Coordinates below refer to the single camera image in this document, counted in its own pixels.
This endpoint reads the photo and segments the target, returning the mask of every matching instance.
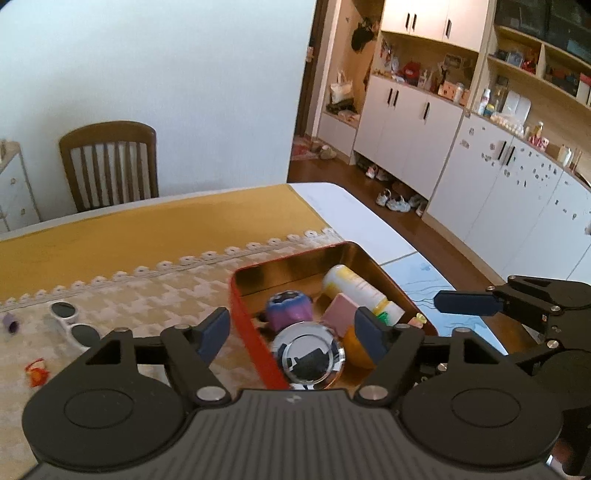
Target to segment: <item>white tote bag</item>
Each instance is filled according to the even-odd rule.
[[[332,103],[339,103],[353,98],[353,82],[347,81],[343,70],[339,70],[336,83],[330,84],[330,97]]]

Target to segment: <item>white cabinet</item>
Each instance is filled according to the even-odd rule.
[[[323,112],[320,116],[318,137],[347,156],[351,155],[351,150],[353,150],[356,133],[355,127],[338,120],[328,113]]]
[[[411,19],[410,33],[417,37],[442,40],[447,19],[447,1],[418,0],[412,5],[414,13]]]
[[[432,96],[427,96],[426,100],[425,120],[417,131],[421,140],[411,145],[400,179],[430,199],[463,111],[457,105]]]
[[[372,75],[363,104],[361,122],[355,138],[355,151],[375,161],[379,139],[386,121],[388,107],[392,102],[397,84],[391,80]]]
[[[514,138],[506,164],[466,238],[466,245],[499,275],[558,184],[561,171],[547,175],[549,162],[532,146]]]
[[[0,233],[40,221],[27,182],[20,146],[9,142],[7,151],[0,164]]]
[[[387,0],[384,4],[381,29],[386,32],[409,33],[413,5],[404,0]]]
[[[465,241],[513,137],[476,115],[464,117],[427,213]]]
[[[386,0],[381,29],[479,51],[489,0]]]
[[[540,173],[546,177],[559,175],[561,170],[548,163]],[[563,174],[535,227],[505,267],[503,278],[524,275],[566,280],[591,245],[589,225],[591,192]]]
[[[450,0],[443,41],[480,51],[487,10],[488,0]]]
[[[388,109],[375,159],[371,159],[402,181],[402,172],[413,145],[421,141],[420,128],[427,107],[426,94],[403,83],[393,83]]]

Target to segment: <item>patterned tablecloth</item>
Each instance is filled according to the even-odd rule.
[[[2,308],[18,319],[20,330],[14,336],[4,333],[0,351],[0,480],[20,478],[35,465],[21,429],[22,409],[34,393],[24,367],[43,357],[55,376],[78,355],[47,317],[50,301],[67,298],[79,308],[79,321],[96,326],[102,335],[118,326],[131,328],[137,337],[158,335],[178,323],[197,325],[215,308],[228,306],[228,282],[236,269],[340,241],[332,229],[291,235],[287,241],[227,249],[225,255],[210,252],[188,258],[185,265],[161,264],[160,271],[146,269],[111,281],[95,279],[91,285]],[[263,387],[234,328],[211,369],[233,395],[240,388]],[[161,367],[142,365],[140,371],[165,381]]]

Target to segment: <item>orange ball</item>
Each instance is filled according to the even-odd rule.
[[[361,342],[357,340],[355,335],[355,327],[351,325],[345,336],[343,337],[343,348],[345,349],[345,359],[352,365],[359,368],[372,369],[375,368],[371,358],[361,345]]]

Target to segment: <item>small figurine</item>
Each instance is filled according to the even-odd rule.
[[[49,378],[49,370],[45,368],[45,360],[38,358],[25,367],[25,373],[29,377],[31,388],[45,385]]]
[[[312,302],[300,291],[282,291],[267,301],[265,317],[271,329],[279,332],[293,323],[313,320]]]

